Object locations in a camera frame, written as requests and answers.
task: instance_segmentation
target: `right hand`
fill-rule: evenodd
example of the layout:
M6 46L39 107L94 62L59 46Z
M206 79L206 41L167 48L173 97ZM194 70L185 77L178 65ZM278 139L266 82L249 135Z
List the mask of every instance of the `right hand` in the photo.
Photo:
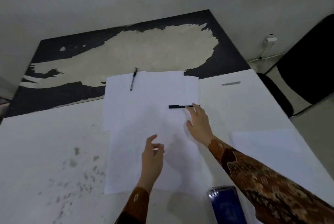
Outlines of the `right hand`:
M192 120L192 122L189 120L187 121L187 128L195 140L208 147L211 140L216 138L212 133L209 118L205 114L203 108L194 103L192 105L194 108L186 107L186 109L190 112Z

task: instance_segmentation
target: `forearm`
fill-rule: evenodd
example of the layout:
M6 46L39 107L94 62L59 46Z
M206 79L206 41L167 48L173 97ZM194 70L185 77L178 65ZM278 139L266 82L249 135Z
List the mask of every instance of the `forearm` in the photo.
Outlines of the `forearm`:
M334 221L334 208L263 163L218 138L208 149L240 191L255 206L257 218L271 223Z
M148 202L149 202L149 192L146 189L139 187L134 188L132 191L123 211L117 218L115 224L123 223L146 223Z

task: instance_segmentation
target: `left hand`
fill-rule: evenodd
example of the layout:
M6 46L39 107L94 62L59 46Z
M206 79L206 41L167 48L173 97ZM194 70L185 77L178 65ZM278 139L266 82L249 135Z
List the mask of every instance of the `left hand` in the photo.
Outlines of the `left hand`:
M155 134L146 140L146 146L142 153L142 173L137 184L148 193L151 192L155 181L159 177L164 162L164 145L152 143L156 137Z

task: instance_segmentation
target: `white wall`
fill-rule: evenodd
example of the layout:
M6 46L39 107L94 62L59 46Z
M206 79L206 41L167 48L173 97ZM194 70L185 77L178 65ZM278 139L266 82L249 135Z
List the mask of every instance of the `white wall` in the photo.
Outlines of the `white wall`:
M211 9L246 58L261 52L270 33L270 54L286 52L334 0L0 0L0 77L18 85L40 40Z

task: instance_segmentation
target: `white table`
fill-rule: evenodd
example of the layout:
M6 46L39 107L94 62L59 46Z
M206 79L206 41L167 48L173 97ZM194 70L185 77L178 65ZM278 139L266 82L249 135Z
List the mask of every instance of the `white table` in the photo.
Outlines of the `white table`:
M221 85L235 81L241 83ZM292 129L318 182L314 193L334 204L333 180L252 70L202 79L199 93L214 133L227 143L231 131ZM95 100L4 119L0 126L3 223L115 221L130 192L103 194L109 133L100 130L101 115L102 100ZM215 223L205 191L232 182L208 150L200 147L200 152L200 194L154 190L147 223ZM252 223L252 208L244 196L240 200Z

